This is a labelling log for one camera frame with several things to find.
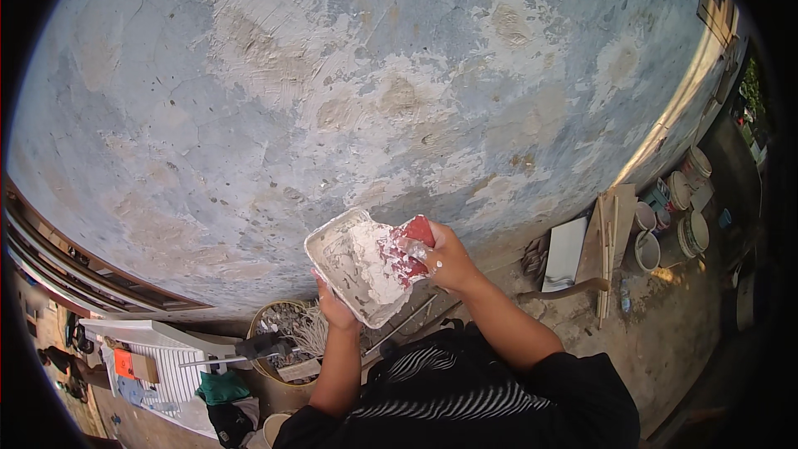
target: person in background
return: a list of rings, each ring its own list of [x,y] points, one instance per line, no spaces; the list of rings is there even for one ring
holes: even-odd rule
[[[94,385],[95,387],[108,390],[111,389],[105,364],[98,364],[94,368],[91,368],[86,364],[86,361],[77,355],[64,352],[55,345],[50,345],[44,349],[39,348],[36,353],[39,355],[39,361],[42,363],[42,366],[53,364],[58,371],[65,375],[74,376],[76,379],[83,380],[87,384]]]
[[[454,231],[400,248],[460,298],[473,323],[395,348],[361,392],[361,324],[314,272],[330,324],[309,404],[274,449],[322,447],[637,447],[633,399],[607,354],[577,358],[473,264]]]

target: floor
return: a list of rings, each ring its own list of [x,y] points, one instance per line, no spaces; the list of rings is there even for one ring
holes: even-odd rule
[[[710,246],[702,258],[672,269],[657,269],[648,276],[633,276],[624,269],[617,269],[613,277],[610,317],[601,330],[595,317],[596,295],[593,293],[559,301],[533,301],[522,308],[553,328],[569,353],[584,356],[606,352],[610,356],[637,404],[642,435],[646,437],[690,389],[720,338],[721,285],[712,269],[718,262],[718,253]],[[487,275],[510,296],[531,289],[517,264]],[[628,315],[623,313],[618,299],[618,284],[622,279],[626,279],[631,294]],[[391,320],[390,327],[402,323],[431,294],[438,294],[438,297],[429,306],[429,314],[422,311],[398,333],[413,333],[430,316],[438,315],[455,302],[448,294],[422,285],[414,291],[410,305]],[[461,307],[453,316],[467,320],[468,312]],[[367,333],[365,345],[379,335]],[[301,407],[312,390],[312,387],[283,387],[254,370],[242,372],[242,375],[253,394],[261,399],[263,417]],[[115,434],[128,449],[219,447],[217,441],[132,407],[109,392],[95,389],[95,397],[106,432]],[[114,414],[121,420],[119,424],[112,423]],[[249,447],[265,447],[260,432]]]

